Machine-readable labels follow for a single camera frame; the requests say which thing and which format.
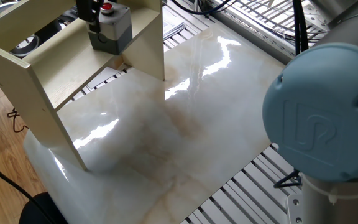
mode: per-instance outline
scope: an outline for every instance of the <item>black cable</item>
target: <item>black cable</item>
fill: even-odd
[[[300,0],[295,0],[295,2],[296,2],[296,10],[298,11],[299,26],[300,26],[301,52],[303,52],[303,51],[309,49],[308,33],[307,33],[307,29],[306,29],[305,15],[303,14],[302,3]]]
[[[218,11],[213,12],[213,13],[223,12],[223,11],[225,11],[226,9],[230,8],[232,5],[234,5],[234,3],[236,3],[236,2],[237,2],[237,0],[235,0],[232,4],[228,5],[228,6],[225,7],[224,9],[218,10]]]
[[[297,183],[290,183],[290,184],[283,184],[284,182],[286,182],[287,180],[289,180],[291,178],[296,179],[298,182]],[[283,179],[279,180],[277,183],[275,183],[273,185],[273,187],[274,188],[282,188],[282,187],[301,186],[301,185],[302,185],[302,179],[299,176],[299,171],[294,169],[291,174],[289,174],[288,176],[286,176]]]
[[[220,8],[222,8],[225,4],[227,4],[230,0],[225,0],[224,2],[222,2],[222,4],[216,6],[216,7],[213,8],[213,9],[210,9],[210,10],[208,10],[208,11],[205,11],[205,12],[196,12],[196,11],[193,11],[193,10],[190,10],[190,9],[186,8],[185,6],[182,6],[179,2],[177,2],[177,0],[172,0],[172,1],[173,1],[173,3],[174,3],[175,5],[177,5],[179,8],[181,8],[182,10],[184,10],[184,11],[190,13],[190,14],[204,15],[204,16],[205,16],[205,15],[211,14],[211,13],[213,13],[213,12],[215,12],[215,11],[218,11],[218,10],[219,10]]]
[[[7,116],[8,118],[13,118],[13,131],[14,131],[15,133],[19,133],[19,132],[23,131],[24,128],[27,128],[27,129],[29,128],[29,127],[27,127],[26,125],[23,125],[22,129],[16,131],[16,129],[15,129],[16,117],[18,117],[18,116],[20,116],[20,115],[17,114],[17,111],[16,111],[15,108],[13,108],[12,112],[9,112],[6,116]]]
[[[299,26],[299,11],[296,10],[298,7],[296,6],[297,0],[292,0],[293,4],[293,13],[294,13],[294,20],[295,20],[295,55],[298,55],[301,52],[301,37],[300,37],[300,26]]]
[[[20,193],[26,196],[34,205],[40,210],[40,212],[45,216],[45,218],[51,223],[56,224],[53,218],[42,208],[42,206],[33,198],[29,193],[27,193],[21,186],[17,185],[11,179],[7,178],[3,173],[0,172],[0,178],[5,180],[8,184],[16,188]]]

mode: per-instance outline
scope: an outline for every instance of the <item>marble tile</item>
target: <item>marble tile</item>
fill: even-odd
[[[70,223],[180,223],[269,144],[262,102],[284,65],[215,25],[58,115],[88,167],[24,148]]]

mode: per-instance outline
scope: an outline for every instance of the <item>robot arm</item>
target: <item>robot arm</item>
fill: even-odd
[[[358,1],[313,2],[331,31],[271,84],[264,125],[304,174],[303,223],[358,224]]]

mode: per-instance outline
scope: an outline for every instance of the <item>metal grating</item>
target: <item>metal grating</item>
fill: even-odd
[[[273,184],[292,171],[293,167],[268,147],[182,224],[288,223],[287,197],[301,194],[301,189],[275,189]]]
[[[222,0],[206,0],[217,6]],[[293,6],[291,0],[274,0],[269,7],[270,0],[232,0],[233,4],[223,12],[224,17],[240,24],[251,34],[281,51],[290,60],[295,57],[295,43],[286,35],[294,35]],[[318,40],[329,31],[326,21],[309,2],[303,0],[308,38]]]

